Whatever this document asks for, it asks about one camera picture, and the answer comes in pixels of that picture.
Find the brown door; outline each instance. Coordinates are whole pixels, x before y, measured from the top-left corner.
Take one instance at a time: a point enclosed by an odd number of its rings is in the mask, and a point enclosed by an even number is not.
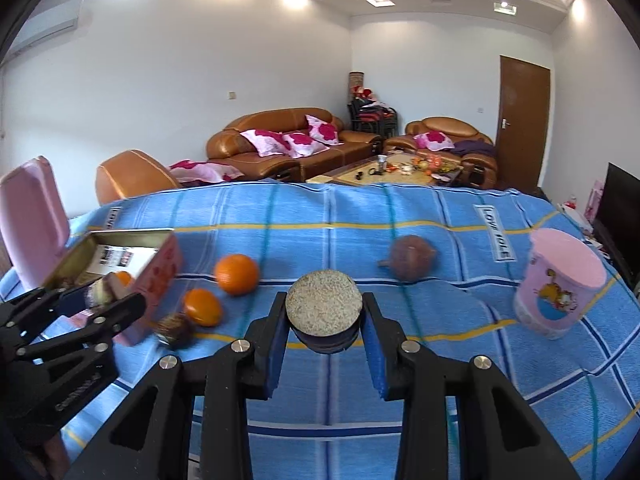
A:
[[[545,153],[551,70],[500,56],[498,186],[531,193]]]

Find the metal pin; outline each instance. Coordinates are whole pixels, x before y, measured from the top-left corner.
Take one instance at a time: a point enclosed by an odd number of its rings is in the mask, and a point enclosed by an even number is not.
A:
[[[489,359],[486,355],[477,355],[474,357],[474,365],[476,368],[480,368],[481,370],[488,370],[491,368],[491,359]]]
[[[407,352],[408,354],[415,354],[420,351],[420,343],[414,341],[413,339],[407,339],[406,341],[402,341],[400,345],[402,351]]]
[[[236,339],[231,343],[231,349],[234,352],[246,352],[249,348],[251,348],[251,343],[246,339]]]
[[[169,370],[178,364],[178,359],[175,355],[165,355],[158,364],[162,370]]]

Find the television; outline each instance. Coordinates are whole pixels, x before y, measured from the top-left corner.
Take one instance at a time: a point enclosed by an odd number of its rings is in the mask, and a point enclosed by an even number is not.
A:
[[[593,232],[633,289],[640,274],[640,180],[611,163]]]

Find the orange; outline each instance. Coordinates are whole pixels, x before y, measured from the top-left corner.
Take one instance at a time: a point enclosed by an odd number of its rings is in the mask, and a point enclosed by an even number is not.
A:
[[[230,254],[222,258],[213,269],[218,286],[227,294],[248,294],[260,282],[258,265],[244,254]]]
[[[184,313],[201,326],[216,326],[224,311],[220,300],[204,288],[192,288],[182,298]]]
[[[116,272],[116,276],[120,280],[120,283],[122,283],[122,286],[129,286],[129,283],[133,280],[133,276],[131,276],[126,270],[119,270]]]

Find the table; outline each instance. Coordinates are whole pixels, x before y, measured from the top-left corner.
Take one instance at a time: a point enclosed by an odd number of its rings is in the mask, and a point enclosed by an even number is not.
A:
[[[388,156],[387,162],[392,164],[411,163],[411,159],[415,155],[407,153],[393,153]],[[382,175],[370,175],[370,168],[378,168],[378,158],[372,156],[366,160],[360,160],[353,164],[348,164],[337,170],[328,171],[322,175],[318,175],[307,179],[310,184],[343,184],[344,186],[366,186],[367,184],[379,184],[386,182],[389,184],[418,184],[419,186],[454,186],[456,180],[460,176],[462,170],[451,171],[446,175],[450,177],[449,182],[438,180],[421,171],[414,171],[411,175],[403,175],[400,171],[393,173],[384,173]],[[356,174],[361,171],[362,179],[357,180]]]

